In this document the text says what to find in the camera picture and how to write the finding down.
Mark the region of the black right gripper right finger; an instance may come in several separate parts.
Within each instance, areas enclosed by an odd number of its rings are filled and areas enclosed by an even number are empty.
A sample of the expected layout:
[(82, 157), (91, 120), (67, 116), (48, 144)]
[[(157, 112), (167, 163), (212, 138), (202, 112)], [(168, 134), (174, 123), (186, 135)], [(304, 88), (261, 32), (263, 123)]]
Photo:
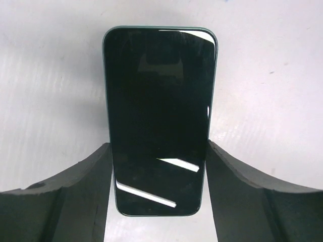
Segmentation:
[(322, 241), (322, 190), (268, 175), (214, 142), (206, 174), (218, 241)]

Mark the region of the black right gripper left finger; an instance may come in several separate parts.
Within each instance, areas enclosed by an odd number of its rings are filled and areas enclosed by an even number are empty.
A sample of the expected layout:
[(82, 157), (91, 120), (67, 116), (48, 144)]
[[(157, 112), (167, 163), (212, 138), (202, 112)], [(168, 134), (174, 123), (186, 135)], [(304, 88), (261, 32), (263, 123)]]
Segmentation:
[(103, 241), (112, 178), (109, 143), (26, 189), (1, 193), (1, 241)]

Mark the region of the green phone black screen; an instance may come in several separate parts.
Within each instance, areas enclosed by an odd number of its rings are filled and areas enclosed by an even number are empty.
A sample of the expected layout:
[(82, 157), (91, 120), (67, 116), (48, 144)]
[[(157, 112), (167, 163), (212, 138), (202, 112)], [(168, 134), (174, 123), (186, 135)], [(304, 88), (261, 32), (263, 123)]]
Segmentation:
[(201, 27), (117, 26), (102, 42), (117, 210), (201, 204), (218, 42)]

